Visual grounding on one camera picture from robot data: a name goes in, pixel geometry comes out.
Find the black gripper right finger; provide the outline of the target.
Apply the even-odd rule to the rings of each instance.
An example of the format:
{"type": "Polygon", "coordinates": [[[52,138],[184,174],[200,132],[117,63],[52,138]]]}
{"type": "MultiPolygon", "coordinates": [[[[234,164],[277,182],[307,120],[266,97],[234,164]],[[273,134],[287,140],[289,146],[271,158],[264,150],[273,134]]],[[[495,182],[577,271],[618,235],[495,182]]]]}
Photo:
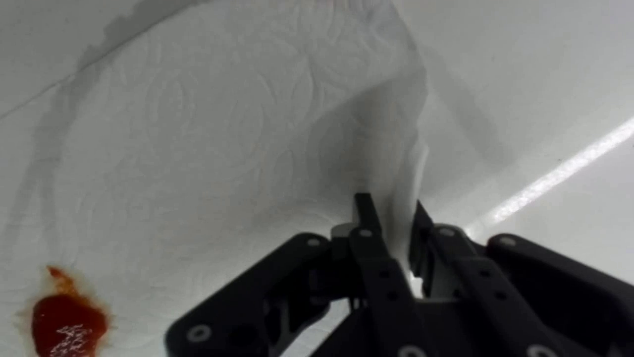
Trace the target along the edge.
{"type": "Polygon", "coordinates": [[[434,357],[573,357],[581,352],[547,327],[503,269],[460,228],[436,224],[416,204],[408,263],[422,277],[420,315],[434,357]]]}

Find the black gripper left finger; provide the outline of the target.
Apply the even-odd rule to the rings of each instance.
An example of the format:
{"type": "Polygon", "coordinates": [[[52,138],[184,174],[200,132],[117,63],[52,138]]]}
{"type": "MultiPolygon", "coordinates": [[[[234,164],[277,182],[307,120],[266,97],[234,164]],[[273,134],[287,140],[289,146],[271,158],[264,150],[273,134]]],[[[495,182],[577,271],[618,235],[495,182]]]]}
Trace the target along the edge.
{"type": "Polygon", "coordinates": [[[382,226],[369,192],[353,200],[351,251],[363,281],[372,341],[380,357],[428,357],[416,303],[400,263],[382,241],[382,226]]]}

